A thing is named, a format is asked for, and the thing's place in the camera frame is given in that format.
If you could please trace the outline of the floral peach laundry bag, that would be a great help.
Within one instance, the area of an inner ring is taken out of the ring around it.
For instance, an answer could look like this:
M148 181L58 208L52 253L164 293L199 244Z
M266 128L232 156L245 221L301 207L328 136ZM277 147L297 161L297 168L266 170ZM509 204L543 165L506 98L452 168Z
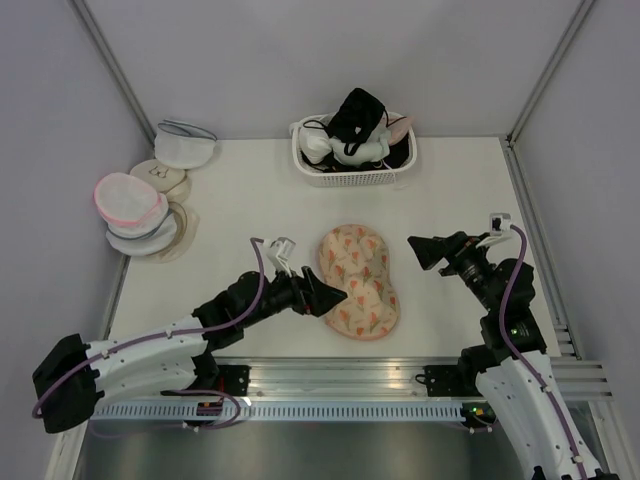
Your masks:
M358 341L387 336L400 320L400 301L391 284L390 251L373 229L345 224L332 229L318 247L324 282L347 294L325 316L337 333Z

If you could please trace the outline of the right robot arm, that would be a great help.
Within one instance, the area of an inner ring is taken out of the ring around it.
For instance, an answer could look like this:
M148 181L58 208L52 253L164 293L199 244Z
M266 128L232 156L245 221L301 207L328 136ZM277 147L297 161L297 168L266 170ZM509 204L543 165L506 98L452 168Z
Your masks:
M457 276L485 308L483 342L462 350L456 381L480 394L496 415L526 479L610 479L582 438L559 391L547 345L531 311L534 269L525 261L527 238L517 257L499 264L487 259L490 234L411 236L408 243L423 270L440 261L439 273Z

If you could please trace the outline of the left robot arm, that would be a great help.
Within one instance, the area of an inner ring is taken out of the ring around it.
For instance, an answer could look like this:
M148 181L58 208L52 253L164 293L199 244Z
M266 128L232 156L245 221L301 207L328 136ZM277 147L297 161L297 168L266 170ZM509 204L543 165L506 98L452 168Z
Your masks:
M118 401L209 395L218 384L214 352L242 340L245 329L284 310L321 317L346 297L308 267L301 274L279 272L272 280L250 271L191 314L152 333L95 342L65 336L32 374L37 395L32 415L53 434Z

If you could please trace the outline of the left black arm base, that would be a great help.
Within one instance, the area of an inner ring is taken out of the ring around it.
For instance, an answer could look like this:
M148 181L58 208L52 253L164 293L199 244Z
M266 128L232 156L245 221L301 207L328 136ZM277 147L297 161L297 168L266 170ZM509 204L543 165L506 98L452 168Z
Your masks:
M213 373L198 375L185 390L193 395L196 390L216 390L232 396L245 396L250 383L248 365L218 365Z

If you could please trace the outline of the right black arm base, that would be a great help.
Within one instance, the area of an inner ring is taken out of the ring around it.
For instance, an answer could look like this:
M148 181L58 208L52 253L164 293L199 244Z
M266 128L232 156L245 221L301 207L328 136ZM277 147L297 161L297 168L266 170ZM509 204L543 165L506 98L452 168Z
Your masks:
M429 397L480 397L474 383L456 365L426 365L424 385Z

